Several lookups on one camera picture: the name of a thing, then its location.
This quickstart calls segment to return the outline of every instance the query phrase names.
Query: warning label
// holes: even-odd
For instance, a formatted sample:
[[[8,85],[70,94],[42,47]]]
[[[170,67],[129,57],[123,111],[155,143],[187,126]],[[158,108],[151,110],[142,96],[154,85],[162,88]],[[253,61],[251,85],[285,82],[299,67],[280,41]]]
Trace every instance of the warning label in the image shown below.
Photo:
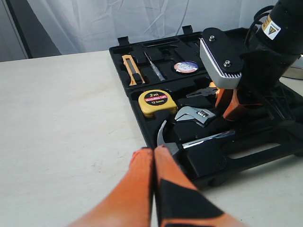
[[[270,16],[266,18],[262,24],[262,30],[267,35],[268,38],[274,40],[274,38],[279,34],[281,28],[271,20]]]

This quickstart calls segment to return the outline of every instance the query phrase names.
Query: tape measure label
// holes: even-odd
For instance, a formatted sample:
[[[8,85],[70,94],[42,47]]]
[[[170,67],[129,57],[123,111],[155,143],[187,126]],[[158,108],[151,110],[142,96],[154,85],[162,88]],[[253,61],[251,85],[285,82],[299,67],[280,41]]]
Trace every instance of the tape measure label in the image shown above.
[[[262,24],[262,30],[268,38],[274,40],[274,38],[281,31],[281,28],[275,22],[272,21],[270,16],[268,16]]]
[[[167,102],[168,97],[162,92],[152,91],[147,93],[144,99],[149,105],[163,105]]]

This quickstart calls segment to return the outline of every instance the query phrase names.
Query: black compartment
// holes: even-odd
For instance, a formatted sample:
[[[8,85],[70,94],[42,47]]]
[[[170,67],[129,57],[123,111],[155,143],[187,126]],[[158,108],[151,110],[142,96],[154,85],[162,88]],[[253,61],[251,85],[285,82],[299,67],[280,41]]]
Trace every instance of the black compartment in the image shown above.
[[[178,109],[184,106],[214,110],[215,96],[198,96],[187,98],[186,95],[200,88],[209,86],[209,78],[199,57],[201,32],[191,33],[192,29],[184,29],[187,33],[160,40],[130,44],[127,37],[119,39],[120,46],[109,49],[123,88],[129,98],[147,146],[157,147],[157,134],[164,120],[170,122],[164,132],[166,142],[186,143],[196,139],[218,134],[230,129],[237,131],[235,136],[225,139],[209,140],[199,146],[183,150],[181,155],[174,156],[182,170],[199,187],[219,185],[236,172],[252,168],[291,154],[302,156],[303,136],[303,97],[281,85],[287,101],[296,116],[296,123],[273,129],[265,108],[259,108],[246,114],[236,122],[229,122],[218,117],[207,127],[202,128],[195,122],[174,121],[174,115],[168,110],[156,111],[152,118],[146,118],[139,107],[138,98],[142,92],[160,89],[168,92]],[[247,29],[239,28],[227,31],[226,34],[239,53],[245,52],[243,44]],[[144,52],[159,68],[165,81],[160,81],[151,69]],[[130,79],[123,64],[122,55],[130,54],[134,58],[145,84],[129,86]],[[180,61],[194,61],[199,70],[189,74],[176,72],[173,67]],[[247,146],[258,143],[277,142],[276,148],[232,160],[228,157],[231,150],[238,152]]]

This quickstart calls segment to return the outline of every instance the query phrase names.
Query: screw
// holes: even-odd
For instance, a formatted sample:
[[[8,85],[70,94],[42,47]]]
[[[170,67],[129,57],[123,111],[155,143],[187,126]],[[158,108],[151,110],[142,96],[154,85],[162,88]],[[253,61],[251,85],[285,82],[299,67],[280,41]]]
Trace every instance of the screw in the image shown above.
[[[214,42],[216,40],[214,35],[211,35],[208,39],[210,42]]]
[[[231,61],[230,61],[230,60],[226,60],[226,61],[224,62],[224,64],[223,64],[223,65],[224,65],[224,67],[227,67],[227,68],[228,68],[228,67],[230,67],[230,66],[231,66],[231,64],[232,64],[232,63],[231,63]]]

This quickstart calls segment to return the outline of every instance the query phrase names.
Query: tool case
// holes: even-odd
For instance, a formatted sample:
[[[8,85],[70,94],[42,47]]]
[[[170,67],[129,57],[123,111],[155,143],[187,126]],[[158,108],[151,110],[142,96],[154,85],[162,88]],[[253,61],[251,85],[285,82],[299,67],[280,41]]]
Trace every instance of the tool case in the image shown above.
[[[239,52],[245,48],[243,43],[247,31],[245,28],[238,28],[225,32]],[[119,46],[109,49],[147,146],[157,147],[157,134],[165,120],[168,122],[163,131],[166,143],[183,144],[231,129],[235,130],[232,136],[207,140],[198,146],[181,149],[182,151],[174,156],[189,179],[200,188],[220,185],[235,173],[288,155],[302,156],[303,97],[287,86],[281,84],[296,122],[284,127],[272,127],[271,119],[264,107],[252,110],[239,120],[230,122],[215,109],[215,95],[187,97],[187,94],[208,87],[212,81],[200,59],[199,45],[202,32],[193,32],[191,26],[183,27],[183,32],[183,35],[134,44],[128,41],[128,37],[121,37],[118,38]],[[160,81],[152,70],[144,52],[158,67],[165,78],[164,81]],[[129,85],[130,76],[124,65],[123,55],[133,57],[145,83]],[[195,62],[198,70],[186,74],[177,72],[174,65],[181,61]],[[208,109],[217,117],[206,127],[201,127],[195,121],[176,122],[175,115],[169,110],[156,111],[152,118],[147,118],[142,113],[138,99],[143,92],[155,89],[169,93],[178,110],[185,106]],[[265,144],[276,144],[276,147],[234,158],[234,154]]]

